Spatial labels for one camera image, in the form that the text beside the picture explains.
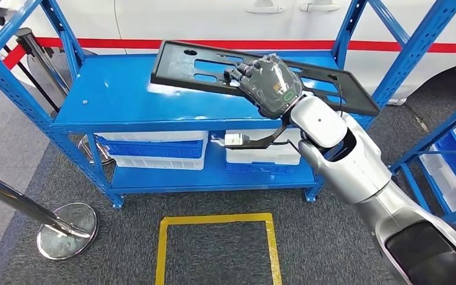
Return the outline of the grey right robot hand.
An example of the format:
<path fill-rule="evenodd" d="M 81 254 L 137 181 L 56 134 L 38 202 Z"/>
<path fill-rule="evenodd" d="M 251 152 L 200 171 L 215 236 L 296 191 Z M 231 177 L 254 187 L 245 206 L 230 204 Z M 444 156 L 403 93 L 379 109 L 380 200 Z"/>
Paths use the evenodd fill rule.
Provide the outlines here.
<path fill-rule="evenodd" d="M 245 97 L 268 119 L 282 117 L 303 91 L 300 78 L 275 53 L 226 68 L 224 77 L 238 82 Z"/>

